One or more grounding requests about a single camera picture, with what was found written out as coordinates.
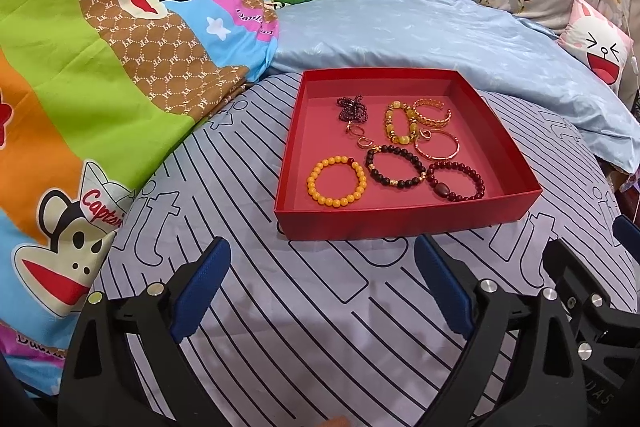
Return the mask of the left hand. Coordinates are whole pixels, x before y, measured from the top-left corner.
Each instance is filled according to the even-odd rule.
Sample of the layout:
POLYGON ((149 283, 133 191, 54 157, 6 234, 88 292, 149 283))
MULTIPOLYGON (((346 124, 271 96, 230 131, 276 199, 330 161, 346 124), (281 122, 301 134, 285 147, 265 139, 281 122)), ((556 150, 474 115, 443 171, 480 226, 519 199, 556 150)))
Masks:
POLYGON ((327 421, 322 421, 318 427, 350 427, 350 422, 345 416, 337 416, 327 421))

